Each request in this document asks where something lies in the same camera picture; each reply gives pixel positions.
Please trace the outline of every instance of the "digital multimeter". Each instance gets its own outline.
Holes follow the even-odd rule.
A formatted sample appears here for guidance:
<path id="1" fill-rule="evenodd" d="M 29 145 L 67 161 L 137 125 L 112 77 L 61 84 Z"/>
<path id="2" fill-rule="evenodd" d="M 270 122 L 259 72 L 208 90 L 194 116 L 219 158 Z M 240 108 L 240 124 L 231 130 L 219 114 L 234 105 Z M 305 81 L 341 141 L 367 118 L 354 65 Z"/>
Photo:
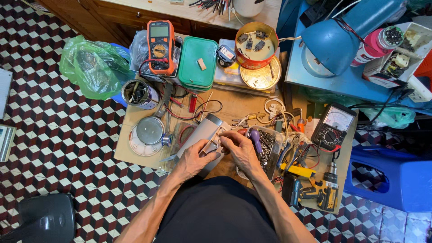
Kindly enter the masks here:
<path id="1" fill-rule="evenodd" d="M 174 27 L 169 20 L 149 21 L 147 23 L 147 43 L 149 60 L 166 58 L 168 63 L 151 61 L 150 71 L 154 74 L 171 75 L 174 72 Z"/>
<path id="2" fill-rule="evenodd" d="M 342 144 L 346 131 L 356 116 L 355 111 L 343 105 L 337 103 L 327 105 L 312 134 L 312 142 L 324 149 L 334 150 L 337 145 Z"/>

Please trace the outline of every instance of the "blue desk lamp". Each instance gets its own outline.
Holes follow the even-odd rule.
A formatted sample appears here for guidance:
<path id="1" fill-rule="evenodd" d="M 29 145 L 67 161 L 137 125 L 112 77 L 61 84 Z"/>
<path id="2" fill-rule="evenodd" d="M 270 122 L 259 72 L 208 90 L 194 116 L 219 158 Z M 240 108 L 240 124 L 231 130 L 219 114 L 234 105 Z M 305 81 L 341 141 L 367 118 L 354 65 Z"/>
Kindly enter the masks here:
<path id="1" fill-rule="evenodd" d="M 405 6 L 406 0 L 362 0 L 342 19 L 362 38 Z M 311 25 L 300 34 L 305 46 L 302 63 L 315 77 L 342 74 L 359 49 L 360 40 L 334 19 Z"/>

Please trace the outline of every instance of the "orange digital multimeter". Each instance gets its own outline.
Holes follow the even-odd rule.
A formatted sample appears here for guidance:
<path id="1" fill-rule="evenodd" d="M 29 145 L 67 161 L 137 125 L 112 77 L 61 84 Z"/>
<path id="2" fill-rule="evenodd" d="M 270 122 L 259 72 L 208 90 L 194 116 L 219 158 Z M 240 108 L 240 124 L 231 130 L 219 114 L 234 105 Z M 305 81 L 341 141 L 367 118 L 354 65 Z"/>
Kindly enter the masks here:
<path id="1" fill-rule="evenodd" d="M 166 58 L 168 63 L 150 61 L 149 68 L 154 74 L 171 75 L 174 72 L 174 27 L 169 20 L 149 21 L 147 23 L 147 43 L 149 59 Z"/>

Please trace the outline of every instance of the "hand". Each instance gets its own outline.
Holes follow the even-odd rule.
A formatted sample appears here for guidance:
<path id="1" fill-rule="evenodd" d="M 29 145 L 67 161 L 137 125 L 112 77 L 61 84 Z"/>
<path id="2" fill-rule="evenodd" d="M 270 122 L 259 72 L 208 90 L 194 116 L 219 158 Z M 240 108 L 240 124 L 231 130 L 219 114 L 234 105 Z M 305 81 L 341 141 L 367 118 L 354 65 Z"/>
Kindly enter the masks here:
<path id="1" fill-rule="evenodd" d="M 197 175 L 208 163 L 221 156 L 218 152 L 209 153 L 202 158 L 198 156 L 198 153 L 208 142 L 207 139 L 201 139 L 183 152 L 179 162 L 171 172 L 172 175 L 181 180 L 181 183 Z"/>
<path id="2" fill-rule="evenodd" d="M 250 177 L 252 172 L 261 171 L 261 164 L 258 161 L 257 155 L 252 141 L 236 131 L 225 131 L 220 134 L 222 143 L 222 153 L 229 153 L 234 159 L 234 163 Z"/>

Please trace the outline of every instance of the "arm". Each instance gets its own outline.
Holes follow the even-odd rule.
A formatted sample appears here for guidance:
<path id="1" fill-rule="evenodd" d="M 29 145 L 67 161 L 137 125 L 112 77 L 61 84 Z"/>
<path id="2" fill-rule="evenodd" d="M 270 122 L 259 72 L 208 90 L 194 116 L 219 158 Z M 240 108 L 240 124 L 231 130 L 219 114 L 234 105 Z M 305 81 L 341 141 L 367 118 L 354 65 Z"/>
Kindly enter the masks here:
<path id="1" fill-rule="evenodd" d="M 198 174 L 206 164 L 220 157 L 221 154 L 215 152 L 202 158 L 198 157 L 199 151 L 207 143 L 208 140 L 201 139 L 184 151 L 177 166 L 161 183 L 152 199 L 121 232 L 115 243 L 150 243 L 153 241 L 162 217 L 179 187 Z"/>
<path id="2" fill-rule="evenodd" d="M 220 140 L 223 153 L 230 152 L 235 164 L 245 173 L 260 196 L 281 242 L 315 243 L 312 234 L 290 210 L 261 168 L 250 139 L 238 132 L 226 131 Z"/>

